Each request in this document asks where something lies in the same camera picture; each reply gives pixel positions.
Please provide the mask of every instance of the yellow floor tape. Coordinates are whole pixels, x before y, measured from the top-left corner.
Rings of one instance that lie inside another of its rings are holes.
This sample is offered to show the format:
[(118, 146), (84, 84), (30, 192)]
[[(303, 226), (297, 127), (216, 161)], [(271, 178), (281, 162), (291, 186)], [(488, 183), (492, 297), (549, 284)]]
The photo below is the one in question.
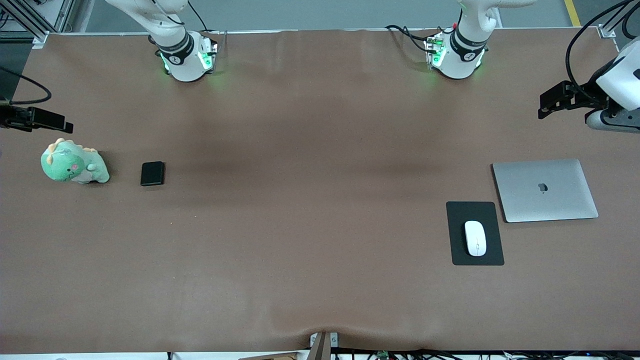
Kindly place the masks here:
[(564, 5), (566, 5), (566, 11), (569, 12), (569, 19), (571, 19), (571, 25), (582, 26), (580, 25), (580, 19), (578, 19), (578, 13), (575, 11), (573, 0), (564, 0)]

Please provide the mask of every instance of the brown table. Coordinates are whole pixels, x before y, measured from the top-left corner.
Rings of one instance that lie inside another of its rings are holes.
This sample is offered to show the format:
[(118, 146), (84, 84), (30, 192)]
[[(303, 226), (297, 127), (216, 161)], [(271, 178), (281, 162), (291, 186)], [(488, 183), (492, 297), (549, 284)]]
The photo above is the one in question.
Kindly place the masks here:
[[(574, 33), (496, 31), (462, 81), (384, 31), (229, 35), (196, 83), (146, 37), (49, 37), (24, 73), (112, 180), (55, 183), (39, 158), (61, 133), (0, 131), (1, 352), (281, 350), (319, 329), (345, 347), (639, 348), (640, 137), (536, 118)], [(614, 54), (588, 31), (577, 77)], [(504, 266), (454, 266), (445, 203), (498, 205), (491, 163), (554, 158), (581, 160), (600, 218), (500, 221)], [(155, 160), (166, 184), (142, 188)]]

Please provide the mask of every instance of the stuffed animal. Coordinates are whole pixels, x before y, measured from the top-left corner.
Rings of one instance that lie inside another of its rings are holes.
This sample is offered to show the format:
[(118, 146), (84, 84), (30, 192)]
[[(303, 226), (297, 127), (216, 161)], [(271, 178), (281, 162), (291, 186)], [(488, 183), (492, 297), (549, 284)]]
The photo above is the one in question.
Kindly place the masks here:
[(42, 170), (55, 181), (90, 181), (106, 183), (109, 172), (102, 156), (95, 149), (83, 148), (71, 140), (57, 139), (40, 157)]

